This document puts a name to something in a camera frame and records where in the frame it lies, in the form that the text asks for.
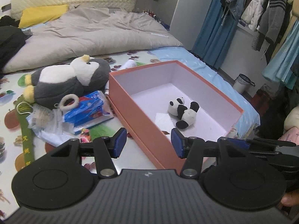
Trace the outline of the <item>small panda plush toy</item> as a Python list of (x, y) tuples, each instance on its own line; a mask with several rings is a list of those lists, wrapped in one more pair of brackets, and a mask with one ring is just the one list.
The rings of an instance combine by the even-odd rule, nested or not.
[(180, 130), (185, 130), (195, 123), (199, 109), (200, 106), (195, 101), (191, 102), (190, 106), (187, 107), (184, 104), (183, 97), (176, 98), (168, 104), (168, 113), (177, 117), (176, 127)]

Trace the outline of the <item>blue plastic snack bag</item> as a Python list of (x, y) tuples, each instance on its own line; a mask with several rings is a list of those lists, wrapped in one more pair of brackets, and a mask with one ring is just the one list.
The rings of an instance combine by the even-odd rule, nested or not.
[(73, 125), (75, 134), (113, 119), (109, 102), (102, 91), (95, 91), (79, 98), (77, 107), (64, 114), (64, 122)]

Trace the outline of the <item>clear plastic bag with mask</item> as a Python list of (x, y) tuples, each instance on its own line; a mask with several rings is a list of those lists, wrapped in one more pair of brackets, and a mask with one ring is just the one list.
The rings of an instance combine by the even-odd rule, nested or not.
[(75, 137), (73, 125), (63, 121), (59, 109), (50, 110), (39, 104), (33, 104), (31, 109), (26, 117), (28, 127), (45, 143), (58, 147)]

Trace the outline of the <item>white trash bin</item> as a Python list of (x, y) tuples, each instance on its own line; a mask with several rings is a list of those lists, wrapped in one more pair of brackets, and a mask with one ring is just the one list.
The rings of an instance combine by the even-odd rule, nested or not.
[(233, 89), (243, 94), (248, 88), (255, 87), (255, 83), (249, 77), (240, 73), (234, 81)]

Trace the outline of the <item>orange cardboard box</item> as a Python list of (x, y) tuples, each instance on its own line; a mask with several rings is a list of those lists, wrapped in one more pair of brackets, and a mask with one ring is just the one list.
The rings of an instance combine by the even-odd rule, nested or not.
[(215, 141), (226, 136), (243, 109), (178, 61), (110, 74), (113, 111), (157, 169), (180, 170), (184, 161), (170, 142), (172, 130)]

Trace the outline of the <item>grey white penguin plush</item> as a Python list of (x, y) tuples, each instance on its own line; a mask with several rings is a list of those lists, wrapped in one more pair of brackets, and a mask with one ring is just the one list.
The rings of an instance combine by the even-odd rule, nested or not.
[(24, 100), (54, 109), (66, 95), (82, 97), (102, 90), (110, 72), (106, 60), (88, 55), (69, 64), (47, 66), (25, 76)]

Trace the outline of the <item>blue curtain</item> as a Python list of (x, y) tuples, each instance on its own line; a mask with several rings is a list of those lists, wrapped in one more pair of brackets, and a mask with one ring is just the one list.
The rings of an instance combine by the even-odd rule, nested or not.
[(223, 64), (237, 30), (237, 21), (226, 15), (221, 0), (212, 0), (192, 53), (210, 67)]

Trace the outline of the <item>grey duvet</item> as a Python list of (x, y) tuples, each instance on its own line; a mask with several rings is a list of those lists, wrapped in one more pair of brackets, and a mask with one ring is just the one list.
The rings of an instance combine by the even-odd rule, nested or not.
[(182, 43), (146, 13), (77, 8), (31, 29), (31, 37), (4, 73), (62, 63), (83, 55), (180, 47)]

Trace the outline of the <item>hanging clothes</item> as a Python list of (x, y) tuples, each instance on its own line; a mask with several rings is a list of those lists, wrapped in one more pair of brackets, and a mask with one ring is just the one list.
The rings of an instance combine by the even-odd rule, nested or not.
[(231, 78), (244, 74), (256, 85), (266, 81), (292, 89), (291, 64), (298, 53), (298, 0), (251, 0), (221, 66)]

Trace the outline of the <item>white wardrobe cabinet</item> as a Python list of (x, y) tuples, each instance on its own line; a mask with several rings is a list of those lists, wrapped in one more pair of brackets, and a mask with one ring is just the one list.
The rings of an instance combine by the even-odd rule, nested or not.
[(137, 0), (137, 11), (152, 12), (169, 26), (169, 32), (191, 50), (212, 0)]

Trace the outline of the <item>black clothing pile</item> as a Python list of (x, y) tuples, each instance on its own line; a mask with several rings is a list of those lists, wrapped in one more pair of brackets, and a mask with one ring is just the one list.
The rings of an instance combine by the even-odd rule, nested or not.
[(22, 31), (16, 21), (8, 15), (1, 17), (1, 74), (8, 61), (25, 45), (32, 36), (31, 30)]

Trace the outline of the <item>yellow pillow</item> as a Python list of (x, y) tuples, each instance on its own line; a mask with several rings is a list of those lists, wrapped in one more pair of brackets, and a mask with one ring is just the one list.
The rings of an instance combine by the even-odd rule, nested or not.
[(27, 28), (37, 24), (56, 20), (68, 11), (68, 4), (27, 8), (23, 11), (19, 28)]

